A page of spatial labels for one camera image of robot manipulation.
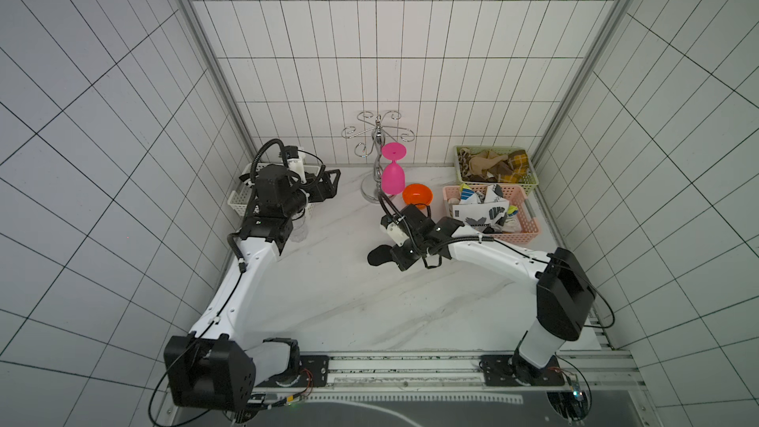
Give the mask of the black sock white stripes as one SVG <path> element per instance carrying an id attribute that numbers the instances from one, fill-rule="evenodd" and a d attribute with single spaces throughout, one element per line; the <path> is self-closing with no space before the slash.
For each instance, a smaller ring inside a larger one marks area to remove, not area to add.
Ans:
<path id="1" fill-rule="evenodd" d="M 245 173 L 245 174 L 240 175 L 239 180 L 244 186 L 248 188 L 252 188 L 254 186 L 254 180 L 252 179 L 250 173 Z"/>

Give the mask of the black grey argyle sock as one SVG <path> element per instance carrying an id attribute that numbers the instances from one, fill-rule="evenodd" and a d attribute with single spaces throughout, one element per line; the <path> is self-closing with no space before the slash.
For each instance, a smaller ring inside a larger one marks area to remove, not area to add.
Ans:
<path id="1" fill-rule="evenodd" d="M 367 261 L 373 267 L 379 267 L 387 263 L 395 264 L 395 248 L 388 244 L 382 244 L 370 251 Z"/>

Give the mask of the tan beige sock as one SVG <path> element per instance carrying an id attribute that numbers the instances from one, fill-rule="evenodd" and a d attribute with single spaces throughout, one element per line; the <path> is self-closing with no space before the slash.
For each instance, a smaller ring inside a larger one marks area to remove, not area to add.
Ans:
<path id="1" fill-rule="evenodd" d="M 462 179 L 468 182 L 510 182 L 512 170 L 507 159 L 507 154 L 498 154 L 491 150 L 472 154 L 465 148 L 459 155 Z"/>

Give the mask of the yellow brown plaid sock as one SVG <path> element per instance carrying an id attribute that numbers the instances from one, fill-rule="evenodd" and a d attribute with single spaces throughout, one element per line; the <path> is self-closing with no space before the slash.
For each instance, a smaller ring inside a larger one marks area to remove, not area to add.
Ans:
<path id="1" fill-rule="evenodd" d="M 529 173 L 529 156 L 525 150 L 520 149 L 511 152 L 508 155 L 507 162 L 512 170 L 512 183 L 519 183 Z"/>

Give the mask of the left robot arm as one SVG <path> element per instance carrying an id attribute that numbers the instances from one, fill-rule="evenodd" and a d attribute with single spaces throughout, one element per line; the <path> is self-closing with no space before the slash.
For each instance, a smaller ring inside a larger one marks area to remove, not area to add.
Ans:
<path id="1" fill-rule="evenodd" d="M 304 170 L 308 152 L 273 138 L 256 153 L 245 176 L 251 196 L 237 231 L 227 235 L 231 265 L 207 310 L 188 334 L 172 337 L 164 349 L 167 383 L 179 407 L 249 413 L 255 387 L 273 380 L 297 384 L 302 378 L 300 347 L 292 338 L 267 338 L 252 348 L 239 336 L 266 271 L 277 266 L 310 202 L 335 197 L 337 170 Z"/>

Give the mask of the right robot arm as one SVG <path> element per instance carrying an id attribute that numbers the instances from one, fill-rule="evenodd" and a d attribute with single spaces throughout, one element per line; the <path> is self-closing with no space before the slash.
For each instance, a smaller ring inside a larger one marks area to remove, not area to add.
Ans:
<path id="1" fill-rule="evenodd" d="M 555 354 L 581 336 L 597 290 L 571 251 L 514 246 L 452 217 L 433 221 L 415 205 L 397 209 L 384 193 L 379 205 L 385 213 L 381 227 L 395 243 L 373 249 L 370 265 L 393 263 L 404 272 L 418 261 L 427 269 L 458 261 L 498 274 L 535 297 L 535 321 L 508 362 L 510 375 L 523 385 L 555 367 Z"/>

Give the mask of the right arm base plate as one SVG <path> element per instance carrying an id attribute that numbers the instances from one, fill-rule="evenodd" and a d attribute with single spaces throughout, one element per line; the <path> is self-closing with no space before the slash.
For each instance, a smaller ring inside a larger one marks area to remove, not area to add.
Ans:
<path id="1" fill-rule="evenodd" d="M 484 375 L 486 387 L 564 387 L 559 360 L 551 356 L 545 368 L 536 368 L 520 356 L 482 355 L 478 367 Z"/>

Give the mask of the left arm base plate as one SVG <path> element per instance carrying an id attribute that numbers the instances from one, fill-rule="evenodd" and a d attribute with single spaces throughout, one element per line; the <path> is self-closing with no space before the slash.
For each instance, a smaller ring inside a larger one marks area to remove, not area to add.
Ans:
<path id="1" fill-rule="evenodd" d="M 281 387 L 282 389 L 305 389 L 325 387 L 329 372 L 330 357 L 327 355 L 300 355 L 290 359 L 287 369 L 256 385 L 259 387 Z"/>

